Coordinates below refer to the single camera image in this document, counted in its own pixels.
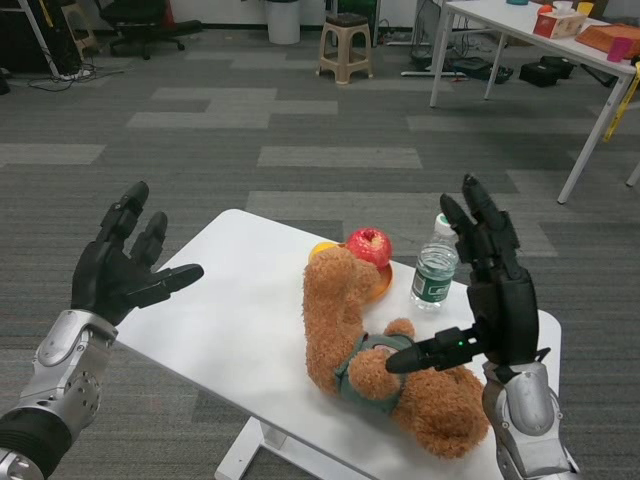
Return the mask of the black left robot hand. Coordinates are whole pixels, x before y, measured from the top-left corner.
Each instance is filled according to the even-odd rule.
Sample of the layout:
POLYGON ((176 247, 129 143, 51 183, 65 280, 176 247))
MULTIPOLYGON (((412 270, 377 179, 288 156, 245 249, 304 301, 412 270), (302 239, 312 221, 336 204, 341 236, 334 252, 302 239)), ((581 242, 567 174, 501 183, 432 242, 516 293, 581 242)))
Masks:
POLYGON ((139 181, 108 209, 96 239, 87 244, 76 265, 73 309, 89 311, 117 326, 131 310, 166 301, 204 276, 199 264, 152 270, 163 251, 168 227, 162 211, 152 216, 130 252, 124 251, 148 196, 148 185, 139 181))

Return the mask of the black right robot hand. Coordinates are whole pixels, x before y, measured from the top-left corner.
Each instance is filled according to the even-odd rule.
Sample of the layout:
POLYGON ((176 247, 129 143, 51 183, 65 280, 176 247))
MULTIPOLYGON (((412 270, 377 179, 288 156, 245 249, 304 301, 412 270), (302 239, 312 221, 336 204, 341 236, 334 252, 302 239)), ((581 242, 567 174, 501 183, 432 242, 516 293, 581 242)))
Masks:
POLYGON ((465 365, 483 354, 497 364, 515 368, 538 359, 539 315, 529 271, 517 259, 520 242, 505 210, 472 174, 464 176, 465 212, 450 195, 440 206, 458 236, 459 259, 472 267, 467 298, 474 323, 440 331, 386 360, 386 370, 408 374, 433 368, 443 371, 465 365))

